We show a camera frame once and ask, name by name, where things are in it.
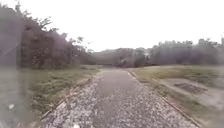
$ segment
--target dirt patch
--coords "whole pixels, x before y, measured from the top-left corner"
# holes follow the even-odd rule
[[[181,88],[189,93],[193,93],[193,94],[201,94],[203,93],[204,91],[206,91],[207,89],[204,89],[204,88],[200,88],[200,87],[196,87],[196,86],[193,86],[191,84],[188,84],[188,83],[178,83],[178,84],[174,84],[174,86],[178,87],[178,88]]]

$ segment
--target overcast sky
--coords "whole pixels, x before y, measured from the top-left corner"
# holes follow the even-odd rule
[[[14,0],[0,0],[12,4]],[[224,33],[222,0],[20,0],[36,17],[51,16],[71,37],[83,36],[95,51],[152,47],[159,41],[211,37]]]

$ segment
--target gravel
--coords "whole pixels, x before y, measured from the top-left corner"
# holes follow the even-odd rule
[[[128,72],[104,70],[40,128],[197,128]]]

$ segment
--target forest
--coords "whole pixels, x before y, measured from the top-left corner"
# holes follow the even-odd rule
[[[20,25],[18,25],[20,26],[20,36],[17,38],[19,44],[10,51],[5,52],[4,46],[8,44],[1,43],[0,56],[10,58],[12,53],[16,52],[18,67],[61,69],[79,64],[118,67],[224,64],[222,56],[224,39],[221,37],[221,43],[214,42],[209,38],[199,39],[198,42],[173,40],[159,42],[152,48],[118,48],[93,52],[82,46],[83,37],[68,39],[67,33],[59,34],[58,28],[48,27],[52,23],[50,18],[34,18],[28,11],[21,11],[20,6],[17,4],[15,9],[11,9],[6,5],[1,5],[1,10],[4,10],[1,11],[2,13],[7,13],[7,17],[17,17],[17,20],[20,21]],[[7,60],[1,61],[1,63],[1,65],[9,65]]]

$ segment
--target vegetation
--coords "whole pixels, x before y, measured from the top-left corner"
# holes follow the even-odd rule
[[[51,109],[66,90],[97,71],[99,66],[82,66],[94,64],[91,50],[82,45],[83,37],[67,39],[66,33],[48,27],[50,18],[34,18],[19,3],[15,9],[0,4],[0,13],[0,67],[9,73],[7,79],[0,74],[1,83],[21,91],[21,101],[26,100],[36,115]],[[19,75],[12,75],[17,70]],[[16,77],[13,82],[19,77],[21,86],[9,84],[12,76]]]
[[[165,41],[152,48],[106,50],[95,53],[100,64],[120,67],[141,67],[150,65],[221,65],[224,64],[224,39],[222,43],[210,39],[192,41]]]
[[[4,61],[5,65],[8,66],[7,62],[10,60],[11,54],[16,52],[18,66],[23,68],[62,69],[77,64],[93,63],[91,50],[81,45],[84,41],[83,37],[67,40],[67,33],[59,34],[57,28],[48,27],[52,23],[50,18],[33,18],[29,12],[20,9],[20,4],[17,4],[14,10],[7,6],[0,6],[0,9],[4,10],[2,13],[6,15],[2,18],[5,20],[2,20],[1,24],[4,24],[6,29],[7,27],[10,29],[10,26],[17,26],[15,36],[18,37],[12,38],[18,38],[14,42],[20,42],[7,53],[4,52],[4,48],[6,48],[4,45],[8,44],[1,44],[0,56],[5,53],[4,56],[8,58]]]
[[[197,81],[208,87],[219,87],[214,82],[216,78],[223,78],[223,75],[218,73],[220,69],[222,69],[221,66],[173,65],[134,68],[132,71],[135,73],[139,81],[150,83],[149,87],[151,89],[168,99],[171,104],[174,104],[187,115],[196,117],[197,120],[198,117],[200,119],[206,119],[209,115],[214,115],[215,109],[204,106],[193,97],[186,96],[160,84],[157,79],[184,78]]]
[[[24,95],[31,98],[31,107],[36,115],[44,114],[65,97],[66,90],[77,86],[80,79],[88,79],[98,67],[79,66],[63,70],[27,70],[21,69],[20,84],[29,83],[23,87]]]
[[[215,79],[222,78],[220,67],[210,66],[153,66],[134,69],[142,79],[148,78],[185,78],[214,87]]]

